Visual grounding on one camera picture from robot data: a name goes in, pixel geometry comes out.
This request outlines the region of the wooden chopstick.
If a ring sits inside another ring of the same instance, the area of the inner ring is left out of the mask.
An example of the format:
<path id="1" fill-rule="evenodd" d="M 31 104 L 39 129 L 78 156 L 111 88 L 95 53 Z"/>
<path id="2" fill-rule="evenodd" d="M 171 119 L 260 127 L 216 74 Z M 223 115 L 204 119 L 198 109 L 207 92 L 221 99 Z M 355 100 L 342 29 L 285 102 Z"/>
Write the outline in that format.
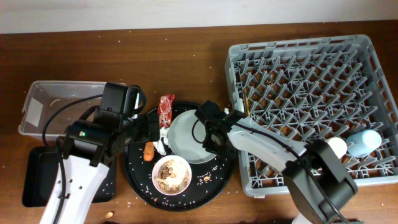
<path id="1" fill-rule="evenodd" d="M 245 100 L 245 106 L 246 106 L 246 113 L 248 117 L 251 117 L 251 112 L 250 112 L 250 105 L 249 105 L 249 101 L 248 101 L 248 91 L 247 89 L 243 89 L 243 93 L 244 93 L 244 100 Z"/>

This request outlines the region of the white paper cup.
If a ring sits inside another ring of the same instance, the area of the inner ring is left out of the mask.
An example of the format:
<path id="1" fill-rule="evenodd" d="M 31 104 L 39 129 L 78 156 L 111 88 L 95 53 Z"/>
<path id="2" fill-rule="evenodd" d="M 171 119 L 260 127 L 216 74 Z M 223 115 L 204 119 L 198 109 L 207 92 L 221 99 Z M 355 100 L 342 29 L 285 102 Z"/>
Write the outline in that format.
<path id="1" fill-rule="evenodd" d="M 346 142 L 338 137 L 326 139 L 325 142 L 331 147 L 337 158 L 341 159 L 347 152 Z"/>

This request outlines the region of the light blue plastic cup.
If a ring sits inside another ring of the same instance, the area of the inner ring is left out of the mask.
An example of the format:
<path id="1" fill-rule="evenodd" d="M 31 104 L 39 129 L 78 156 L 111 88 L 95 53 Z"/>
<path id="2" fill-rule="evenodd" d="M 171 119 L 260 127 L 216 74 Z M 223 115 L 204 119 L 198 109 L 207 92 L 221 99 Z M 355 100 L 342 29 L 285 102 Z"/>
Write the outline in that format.
<path id="1" fill-rule="evenodd" d="M 346 143 L 349 154 L 356 158 L 364 158 L 381 145 L 382 138 L 377 131 L 368 129 L 349 136 Z"/>

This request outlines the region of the white plastic fork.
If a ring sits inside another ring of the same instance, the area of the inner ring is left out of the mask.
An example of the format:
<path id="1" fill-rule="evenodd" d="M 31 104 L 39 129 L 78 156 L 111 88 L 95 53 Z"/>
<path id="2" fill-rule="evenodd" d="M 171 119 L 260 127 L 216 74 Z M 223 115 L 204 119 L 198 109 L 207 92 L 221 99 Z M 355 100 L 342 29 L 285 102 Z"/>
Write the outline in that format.
<path id="1" fill-rule="evenodd" d="M 243 104 L 243 100 L 241 98 L 237 99 L 236 110 L 238 110 L 242 113 L 244 112 L 244 104 Z"/>

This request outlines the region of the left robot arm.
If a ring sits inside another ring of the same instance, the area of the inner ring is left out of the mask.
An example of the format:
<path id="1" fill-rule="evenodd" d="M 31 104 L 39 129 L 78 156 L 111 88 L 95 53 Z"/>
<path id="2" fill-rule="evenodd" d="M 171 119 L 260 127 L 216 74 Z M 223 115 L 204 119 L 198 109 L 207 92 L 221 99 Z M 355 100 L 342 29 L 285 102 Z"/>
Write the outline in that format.
<path id="1" fill-rule="evenodd" d="M 88 108 L 55 140 L 58 171 L 41 223 L 83 223 L 113 161 L 130 143 L 158 141 L 159 119 L 141 111 L 138 85 L 107 82 Z"/>

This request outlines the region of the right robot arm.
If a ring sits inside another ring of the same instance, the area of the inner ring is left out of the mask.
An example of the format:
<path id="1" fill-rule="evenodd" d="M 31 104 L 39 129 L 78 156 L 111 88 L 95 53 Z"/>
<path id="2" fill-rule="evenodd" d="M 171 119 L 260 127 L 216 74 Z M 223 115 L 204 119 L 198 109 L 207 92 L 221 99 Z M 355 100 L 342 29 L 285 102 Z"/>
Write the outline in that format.
<path id="1" fill-rule="evenodd" d="M 257 124 L 240 111 L 195 113 L 205 127 L 203 147 L 210 152 L 248 152 L 282 174 L 299 215 L 294 223 L 331 223 L 348 219 L 341 209 L 358 186 L 341 162 L 348 150 L 338 137 L 295 141 Z"/>

